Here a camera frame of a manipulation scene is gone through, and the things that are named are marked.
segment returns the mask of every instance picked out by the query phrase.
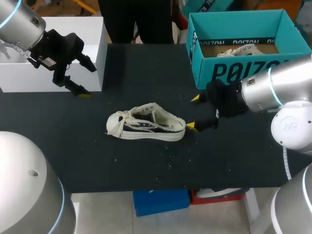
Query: red container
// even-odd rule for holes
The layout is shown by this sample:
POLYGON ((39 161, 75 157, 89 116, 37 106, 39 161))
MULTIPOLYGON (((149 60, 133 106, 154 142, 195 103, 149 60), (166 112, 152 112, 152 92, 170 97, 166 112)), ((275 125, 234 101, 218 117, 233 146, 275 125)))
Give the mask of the red container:
POLYGON ((244 197, 245 194, 239 194, 235 196, 225 196, 222 198, 198 198, 195 196, 194 191, 190 190, 191 204, 192 205, 200 205, 200 204, 208 204, 208 203, 216 203, 223 201, 237 201, 244 197))
POLYGON ((179 26, 180 30, 188 29, 189 27, 189 21, 182 15, 182 13, 178 14, 177 25, 179 26))

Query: shoe toe cap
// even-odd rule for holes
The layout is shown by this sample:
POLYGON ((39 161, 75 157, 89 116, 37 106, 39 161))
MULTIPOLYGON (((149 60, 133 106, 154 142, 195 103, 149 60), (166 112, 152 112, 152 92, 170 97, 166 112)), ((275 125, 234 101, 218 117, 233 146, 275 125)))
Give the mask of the shoe toe cap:
POLYGON ((111 116, 109 116, 109 118, 106 122, 107 131, 111 130, 112 128, 114 128, 118 124, 119 117, 120 117, 120 115, 118 113, 114 113, 111 116))

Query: robot logo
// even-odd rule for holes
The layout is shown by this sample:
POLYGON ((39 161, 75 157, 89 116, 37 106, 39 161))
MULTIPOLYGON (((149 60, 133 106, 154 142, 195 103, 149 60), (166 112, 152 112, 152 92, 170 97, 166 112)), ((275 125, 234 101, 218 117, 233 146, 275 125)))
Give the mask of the robot logo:
POLYGON ((297 119, 293 116, 284 118, 280 123, 280 129, 283 131, 291 131, 297 129, 297 119))

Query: teal shoe box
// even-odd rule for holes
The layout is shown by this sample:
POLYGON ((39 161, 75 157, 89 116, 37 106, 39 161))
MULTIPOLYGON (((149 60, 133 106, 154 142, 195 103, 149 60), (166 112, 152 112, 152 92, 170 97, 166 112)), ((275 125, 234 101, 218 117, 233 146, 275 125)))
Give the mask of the teal shoe box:
POLYGON ((226 11, 233 0, 189 0, 182 13, 189 16, 190 13, 195 12, 218 12, 226 11))
POLYGON ((208 82, 217 78, 230 83, 311 53, 285 10, 192 13, 186 46, 198 89, 205 89, 208 82), (203 56, 204 47, 207 50, 249 43, 275 45, 277 53, 203 56))

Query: blue container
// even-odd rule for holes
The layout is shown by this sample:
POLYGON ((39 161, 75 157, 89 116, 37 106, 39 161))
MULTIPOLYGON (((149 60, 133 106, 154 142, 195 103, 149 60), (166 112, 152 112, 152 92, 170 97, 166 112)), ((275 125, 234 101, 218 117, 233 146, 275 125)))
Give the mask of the blue container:
POLYGON ((187 190, 134 191, 137 217, 187 208, 190 196, 187 190))
POLYGON ((213 79, 230 83, 311 53, 285 10, 192 13, 186 46, 198 89, 213 79), (279 54, 204 58, 200 48, 249 43, 275 43, 279 54))

